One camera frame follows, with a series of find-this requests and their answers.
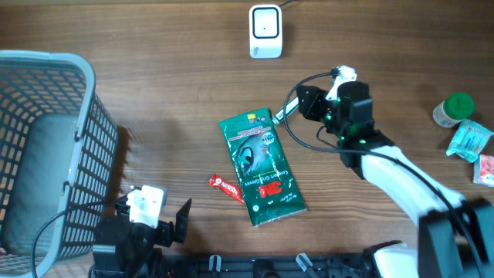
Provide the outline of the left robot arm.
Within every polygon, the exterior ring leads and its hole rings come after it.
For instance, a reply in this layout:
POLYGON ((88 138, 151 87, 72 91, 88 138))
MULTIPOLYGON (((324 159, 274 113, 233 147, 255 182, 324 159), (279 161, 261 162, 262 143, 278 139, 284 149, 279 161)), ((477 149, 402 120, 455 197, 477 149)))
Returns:
POLYGON ((175 222, 159 221, 156 228, 130 220, 127 196, 115 204, 116 215, 96 225, 93 261, 88 277, 174 277, 165 266, 161 247, 183 243, 188 230, 191 200, 176 214, 175 222))

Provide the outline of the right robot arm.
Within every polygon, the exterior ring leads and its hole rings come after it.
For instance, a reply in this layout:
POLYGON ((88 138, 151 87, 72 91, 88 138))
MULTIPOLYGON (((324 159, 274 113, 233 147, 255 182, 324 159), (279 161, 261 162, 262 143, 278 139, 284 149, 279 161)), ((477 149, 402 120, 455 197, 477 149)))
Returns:
POLYGON ((333 152, 343 164, 385 192, 418 228, 417 249, 391 241, 365 250, 362 277, 493 275, 492 204, 441 185, 375 129, 366 83, 344 83, 335 94, 304 85, 293 92, 300 113, 338 137, 333 152))

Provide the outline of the green lid jar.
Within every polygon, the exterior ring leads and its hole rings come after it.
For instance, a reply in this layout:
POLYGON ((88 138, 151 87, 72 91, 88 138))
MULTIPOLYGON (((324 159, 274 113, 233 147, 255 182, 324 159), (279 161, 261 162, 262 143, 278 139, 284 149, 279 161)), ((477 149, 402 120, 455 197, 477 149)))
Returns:
POLYGON ((441 127, 450 128, 470 117, 475 111, 475 102, 464 92, 453 93, 433 110, 433 120, 441 127))

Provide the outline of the teal wipes packet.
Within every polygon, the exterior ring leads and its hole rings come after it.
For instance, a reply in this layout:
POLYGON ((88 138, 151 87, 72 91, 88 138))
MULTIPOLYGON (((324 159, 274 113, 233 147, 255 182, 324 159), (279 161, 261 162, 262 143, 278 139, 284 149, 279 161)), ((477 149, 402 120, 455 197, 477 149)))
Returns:
POLYGON ((446 155, 456 154, 468 163, 475 162, 487 145, 493 132, 475 121, 463 120, 455 132, 446 155))

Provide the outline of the small green white box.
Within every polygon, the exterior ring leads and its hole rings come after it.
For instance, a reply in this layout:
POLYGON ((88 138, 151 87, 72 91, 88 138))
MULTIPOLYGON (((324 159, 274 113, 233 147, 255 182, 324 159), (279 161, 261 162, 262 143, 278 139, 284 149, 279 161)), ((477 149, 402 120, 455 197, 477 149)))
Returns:
POLYGON ((290 102, 288 102, 287 105, 282 107, 278 112, 276 112, 272 116, 272 122, 276 126, 279 126, 285 120, 286 117, 289 117, 296 110, 298 110, 298 107, 299 107, 299 99, 295 97, 290 102))

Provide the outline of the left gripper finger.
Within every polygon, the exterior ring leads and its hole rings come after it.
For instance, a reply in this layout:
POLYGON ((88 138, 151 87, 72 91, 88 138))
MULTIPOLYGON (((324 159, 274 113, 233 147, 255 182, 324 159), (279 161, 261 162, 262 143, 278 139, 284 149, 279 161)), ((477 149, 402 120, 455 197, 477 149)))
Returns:
POLYGON ((188 231, 188 218, 191 209, 192 199, 188 199, 176 214, 176 223, 174 229, 174 241, 184 243, 188 231))
POLYGON ((114 204, 114 208, 116 209, 116 212, 129 212, 130 206, 127 204, 127 201, 128 201, 127 195, 119 197, 114 204))

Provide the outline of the green 3M gloves pack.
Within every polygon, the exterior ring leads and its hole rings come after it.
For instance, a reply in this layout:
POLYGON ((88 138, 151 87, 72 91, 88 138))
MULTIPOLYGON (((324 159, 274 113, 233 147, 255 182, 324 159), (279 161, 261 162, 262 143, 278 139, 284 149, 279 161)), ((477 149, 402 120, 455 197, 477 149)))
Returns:
POLYGON ((253 226, 306 210, 269 109, 239 114, 218 125, 253 226))

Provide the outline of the red white small packet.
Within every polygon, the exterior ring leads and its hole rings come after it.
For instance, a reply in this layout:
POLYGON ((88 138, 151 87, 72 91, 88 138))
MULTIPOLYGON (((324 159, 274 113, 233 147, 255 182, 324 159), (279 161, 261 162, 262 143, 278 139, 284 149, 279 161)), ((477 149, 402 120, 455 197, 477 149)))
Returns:
POLYGON ((474 162, 473 182, 478 185, 492 187, 494 185, 494 157, 481 154, 474 162))

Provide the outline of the red Nescafe stick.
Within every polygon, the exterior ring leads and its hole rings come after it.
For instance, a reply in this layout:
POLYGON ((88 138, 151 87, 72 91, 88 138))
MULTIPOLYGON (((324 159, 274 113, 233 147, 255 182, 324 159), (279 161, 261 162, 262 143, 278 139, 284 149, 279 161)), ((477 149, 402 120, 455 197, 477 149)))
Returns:
POLYGON ((233 185, 229 181, 226 181, 220 175, 213 174, 212 177, 209 179, 208 184, 213 188, 219 189, 228 197, 233 198, 234 200, 242 204, 245 204, 240 187, 233 185))

